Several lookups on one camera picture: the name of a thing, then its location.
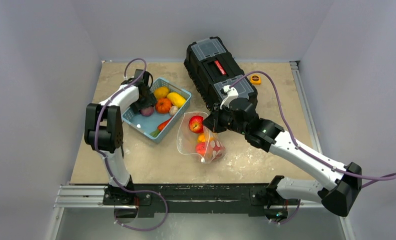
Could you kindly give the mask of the red onion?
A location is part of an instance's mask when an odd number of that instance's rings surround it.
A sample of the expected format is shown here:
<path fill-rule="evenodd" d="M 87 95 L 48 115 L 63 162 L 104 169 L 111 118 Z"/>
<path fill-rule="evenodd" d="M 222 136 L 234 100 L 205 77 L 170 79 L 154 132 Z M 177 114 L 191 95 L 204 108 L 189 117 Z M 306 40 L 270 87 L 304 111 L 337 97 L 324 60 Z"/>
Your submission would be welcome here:
<path fill-rule="evenodd" d="M 140 114 L 145 117 L 149 117 L 154 113 L 154 107 L 149 106 L 140 110 Z"/>

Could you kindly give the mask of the red apple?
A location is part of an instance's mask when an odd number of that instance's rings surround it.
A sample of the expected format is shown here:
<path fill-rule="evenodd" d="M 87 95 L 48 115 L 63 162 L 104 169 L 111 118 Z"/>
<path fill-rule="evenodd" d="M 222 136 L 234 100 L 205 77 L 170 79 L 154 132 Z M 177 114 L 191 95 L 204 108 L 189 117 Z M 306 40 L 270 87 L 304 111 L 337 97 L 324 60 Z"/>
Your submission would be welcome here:
<path fill-rule="evenodd" d="M 204 117 L 200 115 L 192 116 L 188 123 L 189 130 L 195 134 L 202 134 L 204 132 L 203 119 Z"/>

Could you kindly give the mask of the small orange pumpkin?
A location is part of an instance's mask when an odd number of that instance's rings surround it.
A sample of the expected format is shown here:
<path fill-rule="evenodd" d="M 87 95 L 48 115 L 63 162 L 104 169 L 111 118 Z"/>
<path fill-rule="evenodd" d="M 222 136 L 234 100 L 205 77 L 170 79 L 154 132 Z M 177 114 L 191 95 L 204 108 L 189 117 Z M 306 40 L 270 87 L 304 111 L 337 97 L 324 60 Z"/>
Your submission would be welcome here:
<path fill-rule="evenodd" d="M 172 103 L 168 98 L 160 98 L 157 100 L 155 110 L 159 114 L 168 114 L 172 107 Z"/>

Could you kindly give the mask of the yellow bell pepper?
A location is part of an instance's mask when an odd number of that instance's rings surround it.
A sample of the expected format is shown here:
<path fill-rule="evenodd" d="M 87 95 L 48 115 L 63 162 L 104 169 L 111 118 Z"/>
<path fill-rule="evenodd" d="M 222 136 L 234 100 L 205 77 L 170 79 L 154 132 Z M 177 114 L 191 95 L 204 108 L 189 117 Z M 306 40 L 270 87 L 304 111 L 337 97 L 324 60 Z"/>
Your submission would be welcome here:
<path fill-rule="evenodd" d="M 213 135 L 206 136 L 204 133 L 200 134 L 197 137 L 197 143 L 203 143 L 203 142 L 207 142 L 207 141 L 210 142 L 212 140 L 215 140 Z"/>

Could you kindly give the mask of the polka dot zip bag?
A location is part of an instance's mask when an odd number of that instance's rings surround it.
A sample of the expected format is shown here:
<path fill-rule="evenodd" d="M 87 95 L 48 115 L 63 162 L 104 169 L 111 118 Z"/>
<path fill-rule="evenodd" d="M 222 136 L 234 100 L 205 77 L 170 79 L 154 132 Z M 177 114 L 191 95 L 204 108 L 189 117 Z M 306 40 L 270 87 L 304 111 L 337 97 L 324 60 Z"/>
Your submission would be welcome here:
<path fill-rule="evenodd" d="M 176 141 L 180 154 L 202 164 L 220 160 L 226 154 L 226 148 L 218 135 L 203 125 L 206 117 L 208 114 L 201 111 L 183 114 Z"/>

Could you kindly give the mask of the peach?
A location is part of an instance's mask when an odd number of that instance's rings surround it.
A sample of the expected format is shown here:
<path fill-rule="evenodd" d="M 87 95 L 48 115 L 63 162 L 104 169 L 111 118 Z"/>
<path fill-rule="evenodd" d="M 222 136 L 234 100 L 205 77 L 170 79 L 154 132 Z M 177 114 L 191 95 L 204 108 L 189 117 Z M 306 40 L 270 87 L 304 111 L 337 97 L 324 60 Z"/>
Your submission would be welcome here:
<path fill-rule="evenodd" d="M 195 152 L 202 157 L 207 157 L 212 153 L 212 148 L 209 142 L 199 142 L 195 146 Z"/>

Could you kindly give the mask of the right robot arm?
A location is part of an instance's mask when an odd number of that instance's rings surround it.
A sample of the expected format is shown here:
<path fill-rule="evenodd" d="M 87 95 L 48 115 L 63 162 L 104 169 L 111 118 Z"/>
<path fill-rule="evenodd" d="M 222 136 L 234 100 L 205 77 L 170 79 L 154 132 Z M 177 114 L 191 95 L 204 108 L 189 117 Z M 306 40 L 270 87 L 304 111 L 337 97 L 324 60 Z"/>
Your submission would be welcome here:
<path fill-rule="evenodd" d="M 358 164 L 332 160 L 297 141 L 279 124 L 260 118 L 256 106 L 245 98 L 234 99 L 229 107 L 216 103 L 209 109 L 203 124 L 211 131 L 239 133 L 251 146 L 282 157 L 314 178 L 275 177 L 266 191 L 270 202 L 307 200 L 322 204 L 337 216 L 348 216 L 362 188 L 362 180 L 357 178 L 362 173 Z"/>

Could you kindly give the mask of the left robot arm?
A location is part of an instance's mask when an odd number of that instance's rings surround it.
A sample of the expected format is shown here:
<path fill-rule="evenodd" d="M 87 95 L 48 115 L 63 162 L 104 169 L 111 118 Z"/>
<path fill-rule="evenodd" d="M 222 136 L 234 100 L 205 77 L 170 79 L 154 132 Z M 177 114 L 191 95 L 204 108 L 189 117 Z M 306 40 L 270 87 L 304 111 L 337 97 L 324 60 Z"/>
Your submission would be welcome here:
<path fill-rule="evenodd" d="M 153 76 L 144 69 L 137 69 L 134 76 L 125 78 L 106 100 L 86 107 L 85 143 L 101 156 L 109 178 L 104 189 L 105 205 L 132 205 L 138 201 L 124 163 L 122 113 L 128 108 L 138 112 L 154 105 L 152 84 Z"/>

